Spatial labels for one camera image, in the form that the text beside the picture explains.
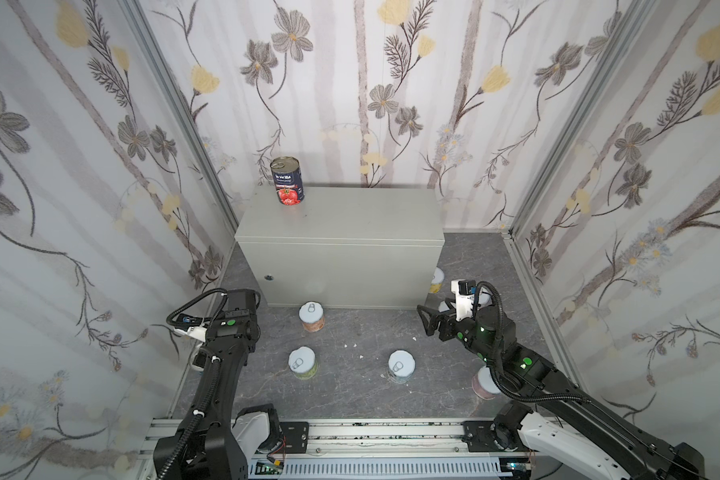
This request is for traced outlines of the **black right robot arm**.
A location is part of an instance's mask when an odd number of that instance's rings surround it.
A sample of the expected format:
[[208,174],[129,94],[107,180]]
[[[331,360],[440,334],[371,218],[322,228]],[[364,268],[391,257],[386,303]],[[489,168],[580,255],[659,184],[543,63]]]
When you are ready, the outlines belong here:
[[[595,476],[615,479],[702,479],[703,455],[687,443],[671,445],[618,416],[584,392],[550,360],[516,339],[516,324],[502,308],[487,305],[459,320],[455,309],[439,312],[420,305],[417,313],[427,335],[456,340],[480,358],[500,392],[509,398],[490,427],[490,438],[502,450],[527,447]],[[595,459],[585,448],[567,447],[561,435],[550,441],[533,433],[534,407],[561,420],[575,438],[594,447]]]

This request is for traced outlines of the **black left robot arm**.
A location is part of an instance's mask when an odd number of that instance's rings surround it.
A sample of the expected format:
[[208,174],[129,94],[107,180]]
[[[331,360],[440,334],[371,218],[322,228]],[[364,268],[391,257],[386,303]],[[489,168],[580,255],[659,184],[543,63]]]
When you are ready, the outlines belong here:
[[261,337],[260,300],[252,289],[213,288],[167,316],[175,333],[199,341],[203,366],[176,432],[154,448],[158,479],[246,479],[257,453],[277,465],[285,462],[286,437],[275,407],[233,410],[242,369]]

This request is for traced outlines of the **dark blue tomato can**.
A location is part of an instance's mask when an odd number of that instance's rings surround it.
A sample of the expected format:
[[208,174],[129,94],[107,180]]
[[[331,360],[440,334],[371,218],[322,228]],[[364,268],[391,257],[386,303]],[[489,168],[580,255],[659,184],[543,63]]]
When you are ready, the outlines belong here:
[[281,156],[270,163],[272,180],[281,204],[293,206],[304,200],[304,189],[299,161]]

